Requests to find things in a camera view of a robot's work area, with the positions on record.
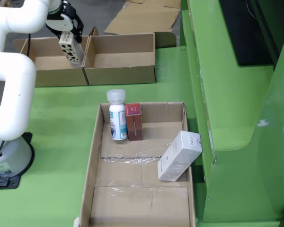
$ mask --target cardboard tray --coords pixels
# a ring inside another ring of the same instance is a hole
[[[90,35],[98,34],[94,27],[89,35],[82,36],[81,46],[86,49]],[[27,54],[28,39],[14,41],[15,48]],[[32,38],[29,58],[37,69],[36,87],[86,86],[88,81],[82,68],[74,69],[66,59],[57,37]]]
[[[27,53],[28,40],[14,41]],[[155,83],[155,48],[176,46],[170,32],[99,36],[96,27],[82,37],[82,68],[74,69],[57,37],[31,39],[30,59],[37,69],[36,87]]]
[[[155,83],[155,34],[90,36],[83,68],[90,85]]]
[[[113,141],[109,104],[100,104],[79,226],[196,226],[191,167],[176,182],[158,180],[157,162],[180,130],[184,103],[141,103],[143,141]]]

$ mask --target white carton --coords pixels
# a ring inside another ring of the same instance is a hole
[[[73,68],[81,68],[83,61],[82,46],[74,38],[72,32],[62,32],[59,45]]]
[[[181,131],[158,162],[159,179],[175,182],[201,153],[200,134]]]

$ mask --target bottle label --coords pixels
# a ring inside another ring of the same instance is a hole
[[[125,111],[109,112],[110,129],[114,140],[124,140],[127,138],[127,126]]]
[[[120,123],[120,138],[127,138],[127,125],[125,111],[119,112],[119,123]]]

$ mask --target floor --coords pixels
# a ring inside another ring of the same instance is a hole
[[[13,0],[14,7],[21,7],[24,0]],[[77,10],[77,14],[84,24],[83,35],[88,35],[91,29],[96,26],[101,35],[105,35],[103,31],[109,25],[110,21],[117,15],[124,0],[69,0],[69,3]],[[177,36],[177,43],[180,38],[180,17],[173,26],[173,33]],[[54,36],[46,27],[32,34],[32,38]],[[27,34],[10,33],[7,36],[4,51],[17,52],[14,47],[15,39],[27,38]],[[4,82],[0,82],[0,100],[2,98]]]

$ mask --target bottle cap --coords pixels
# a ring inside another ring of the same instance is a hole
[[[122,104],[125,101],[125,91],[123,89],[109,90],[106,94],[107,100],[111,104]]]

